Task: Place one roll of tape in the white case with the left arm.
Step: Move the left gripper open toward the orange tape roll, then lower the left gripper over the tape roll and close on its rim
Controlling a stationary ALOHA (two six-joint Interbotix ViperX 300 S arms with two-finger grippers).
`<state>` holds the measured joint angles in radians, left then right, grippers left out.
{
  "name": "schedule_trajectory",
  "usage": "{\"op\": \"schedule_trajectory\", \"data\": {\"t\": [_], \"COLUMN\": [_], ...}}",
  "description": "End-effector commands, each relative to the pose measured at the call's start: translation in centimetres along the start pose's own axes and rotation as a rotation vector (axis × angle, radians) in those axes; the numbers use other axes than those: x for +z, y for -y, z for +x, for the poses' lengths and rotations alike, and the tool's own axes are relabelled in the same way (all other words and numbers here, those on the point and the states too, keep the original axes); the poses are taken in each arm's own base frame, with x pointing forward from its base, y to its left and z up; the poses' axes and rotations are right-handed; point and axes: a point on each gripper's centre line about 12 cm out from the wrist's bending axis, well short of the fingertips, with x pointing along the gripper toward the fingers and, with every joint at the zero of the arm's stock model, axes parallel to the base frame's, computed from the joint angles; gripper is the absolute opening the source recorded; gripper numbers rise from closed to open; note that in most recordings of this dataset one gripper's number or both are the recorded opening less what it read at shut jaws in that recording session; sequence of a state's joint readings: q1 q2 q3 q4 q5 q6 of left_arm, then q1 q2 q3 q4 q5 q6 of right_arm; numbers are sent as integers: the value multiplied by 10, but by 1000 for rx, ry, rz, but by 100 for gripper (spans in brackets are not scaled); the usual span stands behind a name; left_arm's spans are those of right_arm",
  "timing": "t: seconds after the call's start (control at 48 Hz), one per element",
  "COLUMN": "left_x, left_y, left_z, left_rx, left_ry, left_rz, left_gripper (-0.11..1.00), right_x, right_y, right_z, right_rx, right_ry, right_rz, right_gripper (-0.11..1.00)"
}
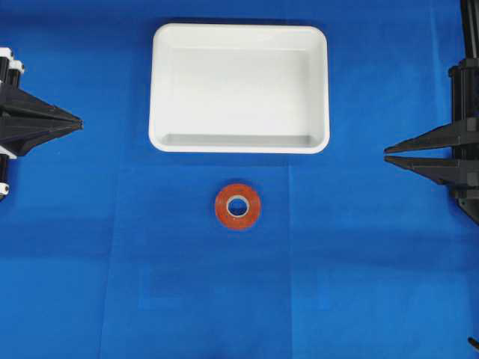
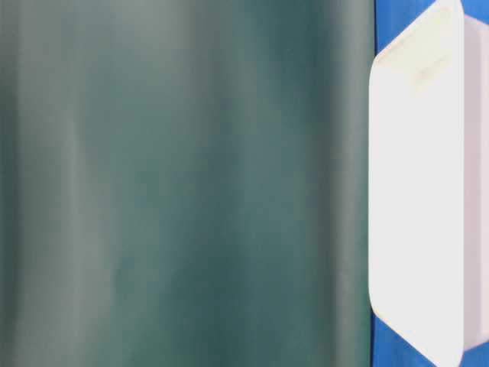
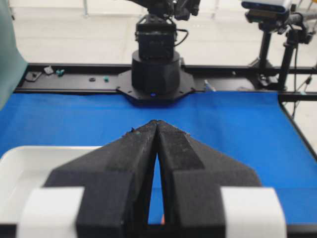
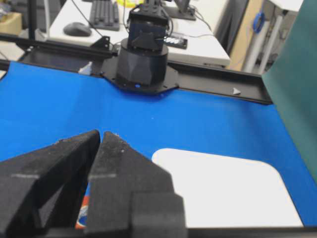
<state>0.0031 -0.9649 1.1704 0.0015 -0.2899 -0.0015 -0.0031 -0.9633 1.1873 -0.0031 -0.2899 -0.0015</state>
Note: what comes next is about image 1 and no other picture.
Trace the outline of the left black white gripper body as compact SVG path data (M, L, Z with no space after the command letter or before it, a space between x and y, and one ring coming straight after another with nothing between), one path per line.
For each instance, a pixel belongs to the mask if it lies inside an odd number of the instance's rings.
M13 51L7 47L1 47L1 85L9 84L19 87L20 78L24 72L24 64L14 59ZM4 200L10 191L7 181L7 169L10 159L16 159L16 155L1 146L1 200Z

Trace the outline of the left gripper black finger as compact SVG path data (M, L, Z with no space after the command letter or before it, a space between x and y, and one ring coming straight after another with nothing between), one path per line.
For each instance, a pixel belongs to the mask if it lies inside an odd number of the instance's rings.
M81 120L1 120L1 154L25 156L36 146L82 128Z
M38 99L14 86L1 87L1 109L11 115L22 117L49 118L71 123L82 123L82 120L59 108Z

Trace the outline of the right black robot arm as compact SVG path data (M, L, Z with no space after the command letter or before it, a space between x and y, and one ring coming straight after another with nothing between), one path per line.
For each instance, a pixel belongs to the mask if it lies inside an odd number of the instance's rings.
M384 149L384 160L448 187L458 207L478 223L478 2L461 1L465 58L448 70L449 124ZM413 150L451 148L449 159L400 157Z

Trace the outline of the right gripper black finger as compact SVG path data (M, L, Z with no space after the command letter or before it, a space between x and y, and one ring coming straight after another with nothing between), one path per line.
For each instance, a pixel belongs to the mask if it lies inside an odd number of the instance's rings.
M386 156L384 160L440 185L472 185L472 160Z
M431 150L472 144L472 124L455 122L437 127L384 149L384 153L402 153L415 150Z

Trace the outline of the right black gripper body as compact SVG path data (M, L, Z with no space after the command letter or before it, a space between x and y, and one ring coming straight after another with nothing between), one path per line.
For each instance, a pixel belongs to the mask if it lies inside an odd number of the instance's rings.
M465 58L449 69L452 123L458 142L452 147L460 180L453 185L458 206L478 223L478 59Z

